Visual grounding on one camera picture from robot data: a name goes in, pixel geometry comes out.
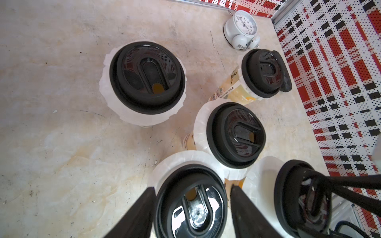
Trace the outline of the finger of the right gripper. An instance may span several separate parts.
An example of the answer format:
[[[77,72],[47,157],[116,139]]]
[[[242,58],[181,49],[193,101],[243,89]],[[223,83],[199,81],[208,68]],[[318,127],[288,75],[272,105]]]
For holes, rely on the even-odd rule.
[[[381,175],[362,177],[327,177],[312,168],[303,168],[303,186],[330,189],[333,186],[381,189]]]
[[[315,186],[315,192],[317,192],[317,195],[315,197],[315,214],[316,215],[320,211],[321,202],[327,190],[328,190],[328,187],[326,186],[323,186],[323,185]],[[350,202],[360,206],[361,208],[371,213],[374,213],[375,215],[379,217],[381,216],[381,201],[380,200],[366,197],[364,195],[360,195],[347,188],[344,188],[343,186],[334,186],[333,192],[349,200]]]

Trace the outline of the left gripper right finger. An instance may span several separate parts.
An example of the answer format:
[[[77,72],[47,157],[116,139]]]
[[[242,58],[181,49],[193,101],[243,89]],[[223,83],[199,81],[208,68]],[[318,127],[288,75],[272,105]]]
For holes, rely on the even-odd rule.
[[[230,198],[237,238],[281,237],[239,186],[232,186]]]

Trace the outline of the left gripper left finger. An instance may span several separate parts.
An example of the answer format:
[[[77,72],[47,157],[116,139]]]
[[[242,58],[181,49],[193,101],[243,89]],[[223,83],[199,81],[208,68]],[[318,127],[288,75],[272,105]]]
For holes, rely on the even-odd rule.
[[[154,220],[156,193],[148,187],[106,238],[149,238]]]

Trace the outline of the black lid front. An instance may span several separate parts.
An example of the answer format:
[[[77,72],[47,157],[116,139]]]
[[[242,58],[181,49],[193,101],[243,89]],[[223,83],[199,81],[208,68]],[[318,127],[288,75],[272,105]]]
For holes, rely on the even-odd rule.
[[[185,165],[164,181],[154,219],[158,238],[220,238],[226,222],[226,189],[211,168]]]

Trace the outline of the paper milk tea cup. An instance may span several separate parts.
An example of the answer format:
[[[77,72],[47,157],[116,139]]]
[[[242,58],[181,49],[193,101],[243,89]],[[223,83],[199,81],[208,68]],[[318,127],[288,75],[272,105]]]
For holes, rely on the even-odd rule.
[[[182,145],[185,150],[196,150],[193,132],[184,137]]]
[[[244,93],[246,93],[246,91],[240,85],[237,68],[238,67],[236,67],[230,76],[218,87],[215,93],[210,96],[209,101],[226,99],[244,106],[247,105],[247,103],[251,103],[245,101]]]

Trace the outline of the black cup lid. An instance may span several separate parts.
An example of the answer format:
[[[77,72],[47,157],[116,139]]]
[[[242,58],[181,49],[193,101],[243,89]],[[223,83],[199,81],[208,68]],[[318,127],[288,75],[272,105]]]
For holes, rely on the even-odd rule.
[[[109,76],[113,92],[123,105],[146,115],[172,109],[186,89],[180,60],[164,46],[149,41],[117,50]]]

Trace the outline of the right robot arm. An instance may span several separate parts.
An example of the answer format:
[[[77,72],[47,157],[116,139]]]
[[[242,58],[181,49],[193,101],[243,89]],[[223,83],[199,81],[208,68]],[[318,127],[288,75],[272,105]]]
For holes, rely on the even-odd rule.
[[[289,226],[300,238],[349,238],[353,232],[362,238],[365,231],[354,223],[340,220],[330,228],[332,196],[337,195],[380,216],[381,200],[361,195],[357,188],[380,190],[381,176],[332,177],[317,172],[310,164],[297,161],[291,171],[294,192],[289,199]]]

